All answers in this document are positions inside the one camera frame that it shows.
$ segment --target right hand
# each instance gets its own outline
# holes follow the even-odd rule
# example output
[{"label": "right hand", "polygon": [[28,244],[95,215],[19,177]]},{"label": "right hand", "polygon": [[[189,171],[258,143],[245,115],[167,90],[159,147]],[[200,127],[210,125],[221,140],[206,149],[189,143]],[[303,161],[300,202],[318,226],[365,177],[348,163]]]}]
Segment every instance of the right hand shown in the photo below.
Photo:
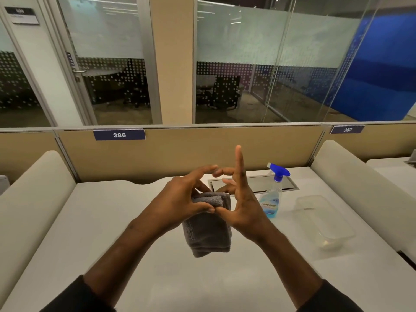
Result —
[{"label": "right hand", "polygon": [[248,186],[241,146],[236,146],[235,168],[220,168],[213,173],[213,177],[221,175],[232,175],[232,180],[223,179],[226,186],[217,191],[235,194],[237,205],[234,211],[216,207],[215,213],[247,239],[255,243],[261,242],[268,236],[269,230],[276,230],[276,227],[267,218],[256,196]]}]

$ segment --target black sleeve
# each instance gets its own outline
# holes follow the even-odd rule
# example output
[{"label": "black sleeve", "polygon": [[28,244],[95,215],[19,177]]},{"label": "black sleeve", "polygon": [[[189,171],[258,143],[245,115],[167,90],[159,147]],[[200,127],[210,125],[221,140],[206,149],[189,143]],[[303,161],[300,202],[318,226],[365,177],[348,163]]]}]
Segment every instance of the black sleeve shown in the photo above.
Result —
[{"label": "black sleeve", "polygon": [[41,312],[115,312],[79,276],[62,293],[53,299]]},{"label": "black sleeve", "polygon": [[363,312],[345,294],[324,280],[320,289],[302,305],[298,312]]}]

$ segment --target hand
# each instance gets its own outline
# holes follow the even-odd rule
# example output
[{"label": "hand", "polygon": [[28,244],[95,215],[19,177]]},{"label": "hand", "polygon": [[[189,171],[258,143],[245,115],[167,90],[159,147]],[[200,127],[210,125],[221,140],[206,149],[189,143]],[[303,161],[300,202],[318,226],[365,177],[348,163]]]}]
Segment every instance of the hand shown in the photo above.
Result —
[{"label": "hand", "polygon": [[247,239],[260,243],[267,237],[269,230],[274,231],[276,227],[267,218],[256,196],[248,186],[241,146],[236,146],[235,168],[220,168],[213,173],[214,177],[221,175],[232,175],[232,180],[223,179],[226,186],[218,191],[234,193],[237,205],[234,211],[217,207],[215,208],[216,214]]},{"label": "hand", "polygon": [[153,223],[158,235],[162,235],[197,213],[214,213],[215,209],[210,204],[193,203],[190,198],[191,195],[198,194],[197,189],[203,193],[211,191],[200,181],[200,178],[217,167],[217,165],[206,165],[183,177],[175,176],[137,219],[145,219],[146,222]]}]

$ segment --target beige column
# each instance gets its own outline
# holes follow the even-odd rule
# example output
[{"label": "beige column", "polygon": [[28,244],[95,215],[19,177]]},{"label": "beige column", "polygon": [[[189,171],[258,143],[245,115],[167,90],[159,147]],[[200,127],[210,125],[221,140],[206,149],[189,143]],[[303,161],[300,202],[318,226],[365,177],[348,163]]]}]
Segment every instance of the beige column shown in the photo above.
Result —
[{"label": "beige column", "polygon": [[149,0],[164,125],[192,123],[194,0]]}]

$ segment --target left hand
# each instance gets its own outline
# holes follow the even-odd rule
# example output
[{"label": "left hand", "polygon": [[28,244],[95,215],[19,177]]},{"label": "left hand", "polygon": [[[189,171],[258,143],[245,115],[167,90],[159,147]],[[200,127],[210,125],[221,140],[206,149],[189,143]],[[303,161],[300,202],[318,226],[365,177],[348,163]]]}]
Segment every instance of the left hand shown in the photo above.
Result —
[{"label": "left hand", "polygon": [[158,234],[162,235],[197,213],[215,213],[214,207],[208,203],[193,203],[191,195],[197,194],[197,189],[203,193],[211,192],[200,178],[204,174],[212,173],[217,167],[217,165],[206,165],[183,177],[175,176],[143,210],[137,220],[142,219],[148,224],[152,223],[152,226],[156,226]]}]

